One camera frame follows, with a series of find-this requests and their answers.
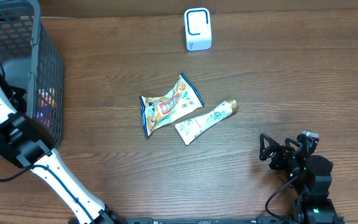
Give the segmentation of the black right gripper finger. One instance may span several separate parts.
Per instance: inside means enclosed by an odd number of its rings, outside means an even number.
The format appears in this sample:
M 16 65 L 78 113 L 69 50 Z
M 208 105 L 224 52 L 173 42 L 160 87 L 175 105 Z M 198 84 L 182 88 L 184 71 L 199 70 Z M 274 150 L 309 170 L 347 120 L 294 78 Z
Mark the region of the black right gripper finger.
M 296 156 L 305 155 L 305 137 L 297 136 L 296 140 L 291 138 L 285 139 L 285 152 L 293 152 Z
M 279 151 L 279 143 L 274 141 L 265 133 L 261 133 L 259 137 L 260 141 L 260 151 L 259 159 L 261 161 L 266 161 L 268 158 L 271 158 L 274 154 Z

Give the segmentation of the white tube with gold cap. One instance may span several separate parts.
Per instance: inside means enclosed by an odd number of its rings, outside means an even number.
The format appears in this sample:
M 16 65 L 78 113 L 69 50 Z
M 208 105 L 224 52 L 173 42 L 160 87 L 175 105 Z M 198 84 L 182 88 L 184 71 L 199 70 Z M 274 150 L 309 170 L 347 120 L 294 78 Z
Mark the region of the white tube with gold cap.
M 236 100 L 226 100 L 207 114 L 177 123 L 175 128 L 188 146 L 210 127 L 236 113 L 238 109 L 239 105 Z

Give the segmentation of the cream snack bag blue edges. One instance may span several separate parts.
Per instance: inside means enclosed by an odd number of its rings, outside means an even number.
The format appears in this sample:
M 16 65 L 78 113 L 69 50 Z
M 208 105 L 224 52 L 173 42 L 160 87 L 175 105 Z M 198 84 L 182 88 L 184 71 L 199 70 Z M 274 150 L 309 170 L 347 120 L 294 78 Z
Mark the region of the cream snack bag blue edges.
M 171 124 L 198 108 L 205 106 L 199 91 L 181 73 L 174 87 L 164 96 L 139 96 L 141 120 L 145 137 L 158 128 Z

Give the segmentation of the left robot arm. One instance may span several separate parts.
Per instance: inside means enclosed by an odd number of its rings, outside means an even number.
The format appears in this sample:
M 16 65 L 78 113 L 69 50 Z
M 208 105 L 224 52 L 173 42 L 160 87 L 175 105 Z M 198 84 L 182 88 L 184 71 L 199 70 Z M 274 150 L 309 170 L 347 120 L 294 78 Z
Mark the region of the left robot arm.
M 36 120 L 17 111 L 0 87 L 0 156 L 43 179 L 75 214 L 78 223 L 124 223 L 65 165 L 55 140 Z

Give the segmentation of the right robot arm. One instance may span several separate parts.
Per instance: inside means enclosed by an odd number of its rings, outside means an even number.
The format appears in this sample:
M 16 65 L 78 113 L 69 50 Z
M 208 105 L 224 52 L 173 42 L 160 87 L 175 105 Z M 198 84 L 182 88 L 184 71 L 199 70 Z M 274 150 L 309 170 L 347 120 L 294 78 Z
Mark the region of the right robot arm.
M 259 141 L 259 159 L 271 159 L 269 167 L 283 171 L 287 180 L 268 198 L 265 203 L 268 215 L 257 218 L 257 223 L 345 224 L 328 198 L 333 163 L 313 154 L 319 142 L 317 133 L 304 130 L 296 139 L 286 138 L 284 145 L 261 133 Z M 285 217 L 270 211 L 269 203 L 287 187 L 295 190 L 298 197 L 293 213 Z

